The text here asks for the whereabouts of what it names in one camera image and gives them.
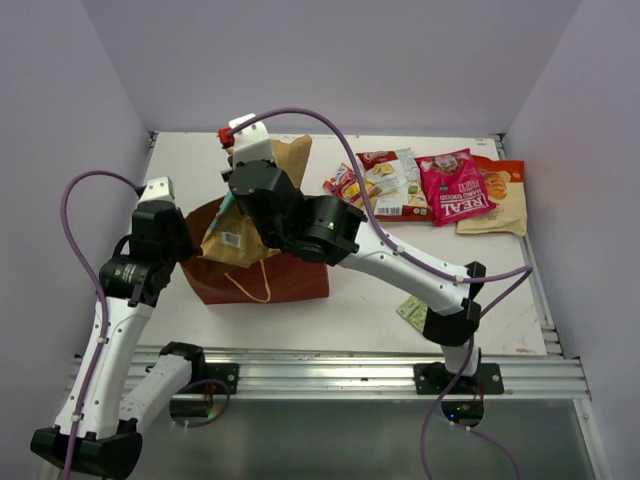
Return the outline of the brown kraft chips bag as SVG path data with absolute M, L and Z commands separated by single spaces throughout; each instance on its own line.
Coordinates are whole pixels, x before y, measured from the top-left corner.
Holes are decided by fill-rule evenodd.
M 295 187 L 300 187 L 311 152 L 311 136 L 299 136 L 290 143 L 272 140 L 271 147 L 276 165 L 288 174 Z M 211 221 L 206 227 L 200 243 L 201 257 L 206 260 L 248 268 L 279 253 L 279 250 L 263 245 L 251 219 L 236 204 L 219 217 L 215 229 L 211 227 Z

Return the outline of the red paper bag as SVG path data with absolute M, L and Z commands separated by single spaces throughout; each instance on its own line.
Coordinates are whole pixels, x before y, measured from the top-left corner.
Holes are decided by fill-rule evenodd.
M 214 220 L 219 199 L 193 210 L 186 223 L 199 252 L 181 263 L 186 279 L 206 305 L 254 303 L 276 304 L 325 298 L 329 295 L 328 269 L 279 253 L 252 264 L 234 267 L 201 257 L 206 223 Z

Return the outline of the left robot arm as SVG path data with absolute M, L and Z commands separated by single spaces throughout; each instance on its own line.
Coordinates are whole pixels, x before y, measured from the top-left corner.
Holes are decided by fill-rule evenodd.
M 138 340 L 169 284 L 177 262 L 195 254 L 186 221 L 163 195 L 141 200 L 131 233 L 99 272 L 105 298 L 96 305 L 94 329 L 76 381 L 50 427 L 34 432 L 30 449 L 61 469 L 106 479 L 126 479 L 141 454 L 143 434 L 179 390 L 201 390 L 208 379 L 203 350 L 171 342 L 151 370 L 125 392 Z

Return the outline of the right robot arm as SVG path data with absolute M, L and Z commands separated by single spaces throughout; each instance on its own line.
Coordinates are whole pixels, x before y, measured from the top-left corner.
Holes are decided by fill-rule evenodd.
M 342 200 L 305 195 L 270 160 L 241 162 L 223 179 L 266 247 L 367 274 L 422 301 L 427 312 L 420 331 L 440 345 L 449 387 L 464 393 L 480 382 L 481 351 L 473 337 L 481 316 L 475 298 L 484 285 L 483 264 L 439 260 Z

